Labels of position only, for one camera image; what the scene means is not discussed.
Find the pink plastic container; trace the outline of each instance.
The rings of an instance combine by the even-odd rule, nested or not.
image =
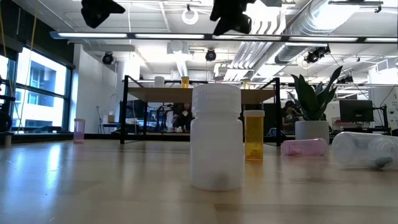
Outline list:
[[[73,133],[73,142],[82,144],[85,141],[85,119],[75,119],[75,132]]]
[[[286,156],[321,156],[328,149],[324,139],[291,140],[282,143],[282,150]]]

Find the person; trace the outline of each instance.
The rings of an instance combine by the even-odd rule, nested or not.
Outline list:
[[[179,109],[174,113],[173,127],[182,127],[184,130],[189,131],[191,129],[192,119],[191,104],[184,103],[182,109]]]
[[[293,101],[289,100],[286,102],[283,108],[282,115],[282,130],[285,134],[294,134],[296,121],[303,121],[302,116],[295,109],[295,104]]]

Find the yellow cup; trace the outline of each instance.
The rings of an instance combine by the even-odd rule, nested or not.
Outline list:
[[[264,153],[264,116],[263,110],[247,110],[244,115],[244,150],[248,161],[262,161]]]
[[[189,77],[181,77],[181,88],[189,88]]]
[[[250,90],[250,78],[245,78],[244,80],[242,80],[243,83],[243,89],[244,90]]]

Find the wooden table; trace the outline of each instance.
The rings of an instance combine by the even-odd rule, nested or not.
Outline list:
[[[192,102],[192,92],[193,88],[144,88],[144,87],[128,87],[128,81],[129,77],[125,76],[124,77],[124,89],[123,89],[123,106],[122,106],[122,113],[120,117],[121,121],[121,137],[120,137],[120,143],[124,144],[124,140],[126,139],[127,133],[125,131],[126,127],[126,108],[127,108],[127,95],[131,94],[132,96],[135,96],[136,98],[142,100],[145,102],[145,112],[144,114],[147,114],[147,104],[148,103],[190,103]],[[266,101],[272,97],[275,97],[277,101],[276,103],[276,114],[277,114],[277,121],[276,122],[276,128],[277,130],[281,130],[281,124],[282,124],[282,118],[278,117],[278,114],[280,114],[280,82],[279,78],[275,78],[271,80],[269,83],[265,84],[265,86],[270,85],[270,83],[275,83],[274,89],[273,90],[241,90],[241,103],[242,105],[255,105],[255,104],[260,104],[263,101]],[[133,140],[151,140],[147,138],[146,135],[146,120],[147,116],[144,115],[144,134],[142,136],[134,136],[131,137]],[[277,131],[277,136],[276,136],[276,143],[278,146],[280,146],[282,139],[280,132]]]
[[[150,103],[190,103],[192,88],[129,88],[136,98]],[[241,90],[242,104],[257,104],[275,96],[274,90]]]

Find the white bottle cap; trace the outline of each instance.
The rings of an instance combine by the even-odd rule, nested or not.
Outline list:
[[[229,84],[209,83],[193,89],[193,113],[240,113],[241,89]]]
[[[266,112],[263,110],[247,110],[247,111],[243,111],[243,116],[247,117],[247,116],[265,116]]]

